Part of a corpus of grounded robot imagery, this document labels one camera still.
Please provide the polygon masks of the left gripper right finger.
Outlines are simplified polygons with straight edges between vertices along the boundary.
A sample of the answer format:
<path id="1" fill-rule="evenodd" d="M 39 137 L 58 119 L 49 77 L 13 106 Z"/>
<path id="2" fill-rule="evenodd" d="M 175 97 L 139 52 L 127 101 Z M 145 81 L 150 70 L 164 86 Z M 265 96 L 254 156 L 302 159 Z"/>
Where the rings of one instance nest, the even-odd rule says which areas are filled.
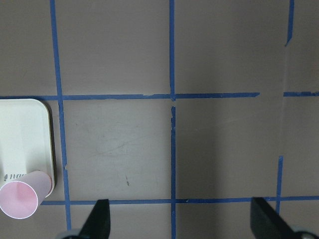
<path id="1" fill-rule="evenodd" d="M 256 239 L 297 238 L 291 227 L 261 197 L 251 199 L 250 229 Z"/>

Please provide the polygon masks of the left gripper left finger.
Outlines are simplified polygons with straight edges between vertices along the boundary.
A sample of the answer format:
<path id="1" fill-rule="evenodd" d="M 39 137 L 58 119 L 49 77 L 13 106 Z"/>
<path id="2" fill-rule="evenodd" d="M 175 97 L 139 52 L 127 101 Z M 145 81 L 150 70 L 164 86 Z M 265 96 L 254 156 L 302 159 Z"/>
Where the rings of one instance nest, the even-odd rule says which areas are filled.
<path id="1" fill-rule="evenodd" d="M 111 230 L 110 204 L 108 199 L 98 200 L 83 225 L 80 239 L 108 239 Z"/>

